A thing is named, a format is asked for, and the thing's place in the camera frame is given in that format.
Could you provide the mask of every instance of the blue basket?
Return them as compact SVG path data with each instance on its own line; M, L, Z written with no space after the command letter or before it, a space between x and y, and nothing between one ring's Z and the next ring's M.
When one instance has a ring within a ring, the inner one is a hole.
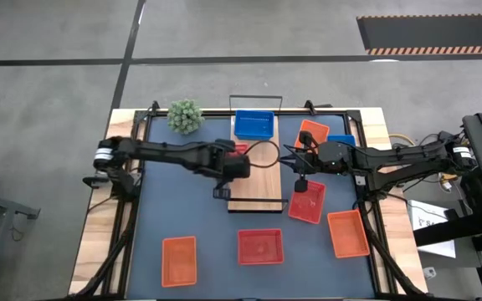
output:
M274 134L274 113L237 110L233 133L241 140L269 140Z
M355 136L353 135L328 135L327 141L345 142L349 145L356 145Z

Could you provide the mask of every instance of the red basket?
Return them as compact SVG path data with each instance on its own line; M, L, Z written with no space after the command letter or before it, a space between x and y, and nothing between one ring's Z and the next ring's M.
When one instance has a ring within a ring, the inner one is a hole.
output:
M197 238L163 240L161 286L171 288L197 283Z
M328 137L328 133L331 131L331 128L328 125L322 125L311 120L302 120L299 133L302 130L309 131L312 137L314 137L314 140L317 141L317 143L321 144L323 142L326 142L326 138ZM295 147L301 146L302 144L299 142L299 135L297 135L297 139L295 140Z
M245 151L249 148L247 143L236 143L235 144L235 152L228 152L226 156L240 156L244 154Z
M238 262L241 265L283 263L282 230L239 230Z
M289 216L301 221L318 224L325 202L325 184L308 181L308 190L293 192L290 202Z
M329 213L326 218L337 258L369 255L366 233L358 210Z

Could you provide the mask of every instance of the hazard stripe tape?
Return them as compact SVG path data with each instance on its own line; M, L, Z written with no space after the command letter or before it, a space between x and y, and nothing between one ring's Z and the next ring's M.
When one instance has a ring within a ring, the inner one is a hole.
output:
M366 52L370 55L482 54L482 46L373 48Z
M482 13L460 13L460 14L436 14L436 15L385 15L385 16L358 16L356 20L363 18L436 18L436 17L482 17Z

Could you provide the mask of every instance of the plastic basket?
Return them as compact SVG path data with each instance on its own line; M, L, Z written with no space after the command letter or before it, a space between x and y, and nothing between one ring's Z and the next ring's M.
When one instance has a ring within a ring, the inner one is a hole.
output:
M326 137L327 141L335 141L335 142L345 142L349 145L356 145L355 136L353 135L328 135Z
M237 110L233 133L241 140L269 140L274 134L274 113Z
M239 230L238 263L240 265L280 264L283 262L282 230Z
M228 152L226 156L240 156L244 154L245 151L249 148L249 145L246 143L236 143L235 144L235 152Z
M308 181L307 191L293 192L289 216L304 222L318 224L321 220L321 212L325 202L325 190L325 184Z
M369 255L366 233L358 210L329 213L326 218L337 258Z
M171 288L197 283L197 238L163 240L161 286Z
M311 135L314 137L317 143L321 144L326 141L328 137L328 133L331 131L331 128L327 125L322 125L320 123L311 121L311 120L302 120L302 124L300 124L299 133L302 130L309 131ZM295 147L301 147L302 144L299 141L299 135L297 135L297 139L295 140Z

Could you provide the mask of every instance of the metal handle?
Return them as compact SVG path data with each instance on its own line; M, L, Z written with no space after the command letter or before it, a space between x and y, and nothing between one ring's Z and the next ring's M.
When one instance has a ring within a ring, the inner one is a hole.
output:
M232 98L240 98L240 99L279 99L280 100L280 105L278 108L278 112L282 110L282 101L284 101L284 98L282 96L276 96L276 95L242 95L242 94L231 94L228 98L228 101L230 103L230 112L232 112Z

